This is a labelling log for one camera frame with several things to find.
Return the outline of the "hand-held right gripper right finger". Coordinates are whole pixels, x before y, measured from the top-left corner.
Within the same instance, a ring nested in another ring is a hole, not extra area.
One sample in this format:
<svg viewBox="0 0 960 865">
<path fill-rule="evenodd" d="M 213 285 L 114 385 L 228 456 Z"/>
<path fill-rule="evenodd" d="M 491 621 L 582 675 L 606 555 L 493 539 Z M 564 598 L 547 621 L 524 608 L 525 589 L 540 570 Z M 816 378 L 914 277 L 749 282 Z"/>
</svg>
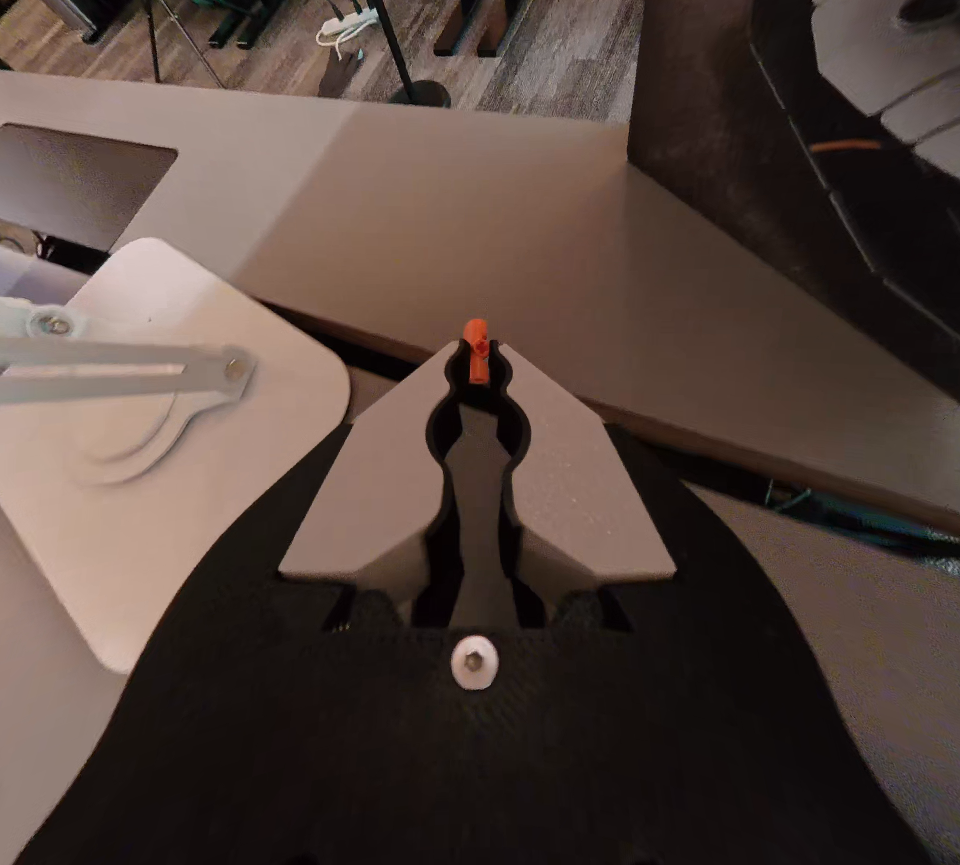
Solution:
<svg viewBox="0 0 960 865">
<path fill-rule="evenodd" d="M 600 415 L 510 345 L 488 354 L 496 439 L 508 456 L 499 558 L 520 627 L 571 595 L 671 580 L 677 565 Z"/>
</svg>

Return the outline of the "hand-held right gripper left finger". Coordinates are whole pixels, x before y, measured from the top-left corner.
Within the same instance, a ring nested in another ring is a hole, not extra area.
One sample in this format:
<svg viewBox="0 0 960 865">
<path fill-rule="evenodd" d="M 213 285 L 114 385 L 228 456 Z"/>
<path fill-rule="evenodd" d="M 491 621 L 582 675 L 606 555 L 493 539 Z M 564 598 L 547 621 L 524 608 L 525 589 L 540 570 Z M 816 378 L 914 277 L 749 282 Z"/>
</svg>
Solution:
<svg viewBox="0 0 960 865">
<path fill-rule="evenodd" d="M 348 429 L 279 565 L 293 581 L 380 592 L 415 627 L 450 625 L 464 577 L 447 464 L 462 435 L 467 343 L 442 347 Z"/>
</svg>

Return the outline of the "orange lego pin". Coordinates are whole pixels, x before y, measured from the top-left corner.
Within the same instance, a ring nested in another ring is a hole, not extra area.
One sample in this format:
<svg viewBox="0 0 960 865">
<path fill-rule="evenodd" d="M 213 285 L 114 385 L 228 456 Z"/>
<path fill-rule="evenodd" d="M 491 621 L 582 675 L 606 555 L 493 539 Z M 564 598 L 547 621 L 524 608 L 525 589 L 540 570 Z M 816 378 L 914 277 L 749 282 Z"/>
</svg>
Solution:
<svg viewBox="0 0 960 865">
<path fill-rule="evenodd" d="M 470 319 L 463 328 L 462 340 L 469 347 L 469 384 L 488 386 L 490 338 L 486 319 Z"/>
</svg>

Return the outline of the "white metal book stand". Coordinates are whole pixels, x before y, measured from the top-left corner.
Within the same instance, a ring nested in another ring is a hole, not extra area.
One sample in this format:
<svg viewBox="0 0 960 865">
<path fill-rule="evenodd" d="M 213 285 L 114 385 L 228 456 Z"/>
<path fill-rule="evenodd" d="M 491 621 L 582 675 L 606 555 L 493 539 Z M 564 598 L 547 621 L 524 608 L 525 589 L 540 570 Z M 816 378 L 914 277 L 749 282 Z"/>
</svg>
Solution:
<svg viewBox="0 0 960 865">
<path fill-rule="evenodd" d="M 2 407 L 2 511 L 100 664 L 130 673 L 217 539 L 341 425 L 329 348 L 157 238 L 122 247 L 67 303 L 85 340 L 238 347 L 236 402 L 199 393 Z"/>
</svg>

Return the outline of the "black pole floor stand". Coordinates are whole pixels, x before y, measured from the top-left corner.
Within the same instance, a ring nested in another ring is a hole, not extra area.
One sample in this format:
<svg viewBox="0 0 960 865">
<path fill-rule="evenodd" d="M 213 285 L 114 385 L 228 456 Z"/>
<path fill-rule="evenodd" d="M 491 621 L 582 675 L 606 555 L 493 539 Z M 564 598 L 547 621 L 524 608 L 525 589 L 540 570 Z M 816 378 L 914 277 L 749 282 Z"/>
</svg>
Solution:
<svg viewBox="0 0 960 865">
<path fill-rule="evenodd" d="M 391 60 L 400 79 L 400 88 L 392 94 L 390 103 L 449 109 L 451 107 L 451 97 L 445 86 L 433 79 L 414 80 L 411 78 L 401 44 L 384 0 L 371 0 L 371 3 L 377 12 L 380 29 L 385 37 Z"/>
</svg>

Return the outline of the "white power strip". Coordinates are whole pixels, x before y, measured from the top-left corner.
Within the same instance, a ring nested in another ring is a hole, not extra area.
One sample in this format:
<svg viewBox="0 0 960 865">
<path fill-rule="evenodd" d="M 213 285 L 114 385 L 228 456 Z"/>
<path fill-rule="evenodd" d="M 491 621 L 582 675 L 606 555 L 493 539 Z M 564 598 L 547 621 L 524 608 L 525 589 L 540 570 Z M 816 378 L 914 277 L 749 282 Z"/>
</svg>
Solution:
<svg viewBox="0 0 960 865">
<path fill-rule="evenodd" d="M 378 26 L 379 14 L 376 8 L 367 7 L 343 17 L 325 20 L 315 34 L 315 43 L 320 48 L 337 50 L 342 44 L 356 39 L 369 28 Z"/>
</svg>

